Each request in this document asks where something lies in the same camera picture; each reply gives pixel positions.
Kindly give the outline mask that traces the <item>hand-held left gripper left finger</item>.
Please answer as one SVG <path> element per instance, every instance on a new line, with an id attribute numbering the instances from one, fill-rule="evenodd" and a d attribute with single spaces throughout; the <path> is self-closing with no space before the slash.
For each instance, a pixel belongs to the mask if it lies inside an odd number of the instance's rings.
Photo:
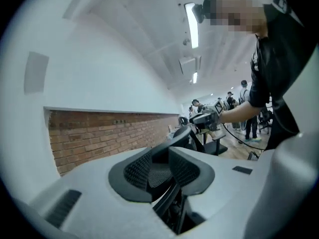
<path id="1" fill-rule="evenodd" d="M 47 239 L 172 239 L 174 232 L 155 213 L 149 199 L 128 201 L 143 191 L 122 174 L 110 177 L 122 161 L 132 162 L 148 148 L 126 151 L 81 164 L 42 191 L 30 204 L 14 200 L 28 222 Z"/>

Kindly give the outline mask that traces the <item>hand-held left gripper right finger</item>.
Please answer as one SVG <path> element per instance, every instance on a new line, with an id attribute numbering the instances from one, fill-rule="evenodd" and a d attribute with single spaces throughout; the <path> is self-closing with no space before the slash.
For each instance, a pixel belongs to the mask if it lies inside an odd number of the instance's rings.
<path id="1" fill-rule="evenodd" d="M 258 161 L 228 159 L 170 147 L 169 166 L 198 224 L 179 239 L 246 239 L 245 231 L 264 188 L 272 152 Z"/>

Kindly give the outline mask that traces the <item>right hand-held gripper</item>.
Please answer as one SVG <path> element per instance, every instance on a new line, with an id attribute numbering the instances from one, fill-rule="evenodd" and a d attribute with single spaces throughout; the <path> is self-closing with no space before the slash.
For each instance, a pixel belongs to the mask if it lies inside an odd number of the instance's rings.
<path id="1" fill-rule="evenodd" d="M 220 115 L 223 112 L 222 103 L 217 100 L 212 105 L 204 105 L 201 113 L 194 114 L 189 122 L 191 124 L 203 124 L 205 129 L 217 131 L 217 126 L 220 124 Z"/>

